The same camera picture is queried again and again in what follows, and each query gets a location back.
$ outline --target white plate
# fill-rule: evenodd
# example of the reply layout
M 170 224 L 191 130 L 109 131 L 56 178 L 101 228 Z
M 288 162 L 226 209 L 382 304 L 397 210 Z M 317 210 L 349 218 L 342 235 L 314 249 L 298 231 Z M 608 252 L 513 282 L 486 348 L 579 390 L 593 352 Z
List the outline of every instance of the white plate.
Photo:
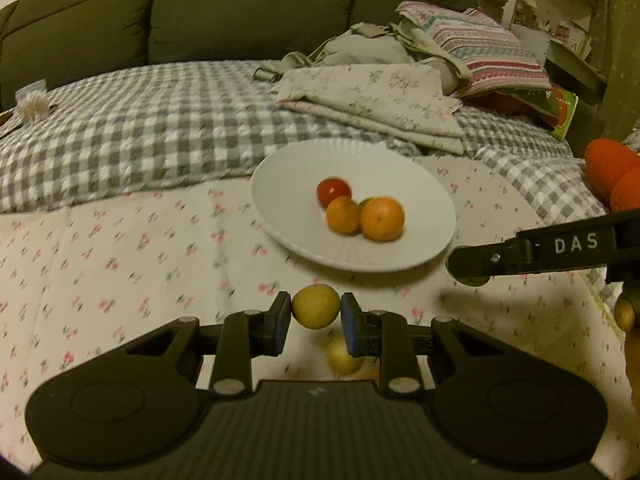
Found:
M 391 196 L 404 207 L 404 232 L 379 244 L 343 237 L 326 225 L 316 199 L 321 180 L 337 176 L 356 202 Z M 288 144 L 265 158 L 252 177 L 252 197 L 264 229 L 287 249 L 313 262 L 356 272 L 391 272 L 437 256 L 456 227 L 453 203 L 423 167 L 383 145 L 347 139 Z

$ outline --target orange stuffed toy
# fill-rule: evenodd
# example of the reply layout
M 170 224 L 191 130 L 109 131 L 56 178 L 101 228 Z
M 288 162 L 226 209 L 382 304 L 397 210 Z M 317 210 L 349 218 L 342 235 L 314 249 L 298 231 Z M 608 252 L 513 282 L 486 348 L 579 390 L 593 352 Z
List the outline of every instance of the orange stuffed toy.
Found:
M 640 156 L 615 140 L 596 139 L 584 161 L 588 181 L 612 211 L 640 208 Z

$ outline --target finger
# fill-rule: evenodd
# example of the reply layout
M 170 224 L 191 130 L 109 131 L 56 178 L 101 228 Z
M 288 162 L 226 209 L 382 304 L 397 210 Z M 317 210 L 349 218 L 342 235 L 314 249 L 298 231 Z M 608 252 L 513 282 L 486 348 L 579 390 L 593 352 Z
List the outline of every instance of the finger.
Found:
M 640 397 L 640 329 L 635 328 L 625 338 L 626 376 L 631 388 Z
M 613 309 L 613 317 L 616 325 L 622 332 L 629 332 L 636 323 L 636 313 L 627 298 L 620 296 Z

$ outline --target orange toy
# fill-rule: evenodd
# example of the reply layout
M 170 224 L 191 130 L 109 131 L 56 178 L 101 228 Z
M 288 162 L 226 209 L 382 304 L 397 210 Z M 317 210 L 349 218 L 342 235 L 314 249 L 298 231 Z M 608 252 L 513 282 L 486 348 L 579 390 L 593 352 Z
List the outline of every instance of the orange toy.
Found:
M 588 181 L 613 211 L 640 207 L 640 156 L 615 140 L 596 139 L 584 160 Z
M 611 210 L 627 211 L 640 207 L 640 167 L 623 176 L 611 193 Z
M 398 201 L 391 197 L 371 198 L 362 207 L 360 227 L 370 240 L 391 242 L 402 234 L 404 210 Z

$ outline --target bed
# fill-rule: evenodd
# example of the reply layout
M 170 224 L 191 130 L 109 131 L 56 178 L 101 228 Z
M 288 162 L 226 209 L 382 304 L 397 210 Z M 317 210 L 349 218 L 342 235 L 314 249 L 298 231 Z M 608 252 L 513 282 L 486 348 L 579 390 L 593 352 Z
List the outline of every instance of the bed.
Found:
M 593 463 L 609 478 L 635 473 L 640 434 L 607 307 L 617 291 L 600 270 L 505 278 L 464 301 L 448 293 L 454 283 L 442 266 L 381 286 L 287 253 L 250 199 L 252 171 L 277 148 L 347 137 L 431 171 L 459 213 L 454 244 L 492 242 L 607 212 L 568 145 L 526 118 L 465 106 L 456 113 L 464 156 L 425 156 L 408 142 L 280 109 L 270 86 L 252 79 L 259 65 L 182 62 L 94 76 L 53 90 L 57 108 L 43 122 L 0 127 L 0 452 L 23 470 L 38 464 L 24 407 L 54 374 L 185 313 L 219 323 L 266 309 L 280 290 L 326 282 L 356 292 L 363 308 L 383 304 L 417 324 L 453 313 L 590 378 L 611 413 Z M 486 228 L 496 219 L 495 231 Z M 515 301 L 516 289 L 522 309 L 508 317 L 503 300 Z M 254 360 L 255 381 L 334 378 L 318 357 L 326 334 L 293 330 L 281 358 Z

